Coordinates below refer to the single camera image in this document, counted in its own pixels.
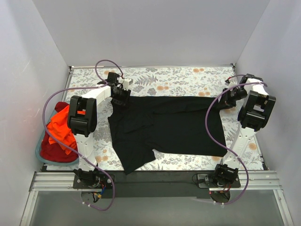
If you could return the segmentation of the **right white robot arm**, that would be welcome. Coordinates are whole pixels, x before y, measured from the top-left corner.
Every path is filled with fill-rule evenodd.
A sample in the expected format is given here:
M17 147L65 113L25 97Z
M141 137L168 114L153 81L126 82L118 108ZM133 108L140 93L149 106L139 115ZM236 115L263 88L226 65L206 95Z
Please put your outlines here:
M246 74L242 76L238 85L231 85L229 78L225 82L229 88L223 89L218 108L230 109L241 99L244 103L238 113L239 126L230 146L231 150L227 151L221 163L216 165L212 176L217 187L231 186L238 181L238 169L243 165L241 157L251 139L267 125L276 103L276 98L265 91L265 84L260 77Z

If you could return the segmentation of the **black t shirt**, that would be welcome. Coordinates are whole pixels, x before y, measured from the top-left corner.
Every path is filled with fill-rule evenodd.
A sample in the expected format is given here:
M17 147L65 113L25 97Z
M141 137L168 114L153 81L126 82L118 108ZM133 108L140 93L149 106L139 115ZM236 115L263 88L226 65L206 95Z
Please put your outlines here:
M212 97L130 97L112 104L108 117L112 146L125 174L155 160L154 150L223 157L226 142Z

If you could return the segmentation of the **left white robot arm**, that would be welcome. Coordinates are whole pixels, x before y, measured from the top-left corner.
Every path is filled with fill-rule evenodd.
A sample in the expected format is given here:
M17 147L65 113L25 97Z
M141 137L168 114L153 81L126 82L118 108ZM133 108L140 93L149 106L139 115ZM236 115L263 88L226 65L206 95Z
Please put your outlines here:
M74 170L77 176L75 186L84 188L100 188L108 179L95 167L97 160L94 154L93 133L97 126L97 107L108 98L113 103L126 106L133 80L122 78L117 73L109 73L105 81L99 82L97 88L82 96L70 99L67 126L74 135L79 156L79 168Z

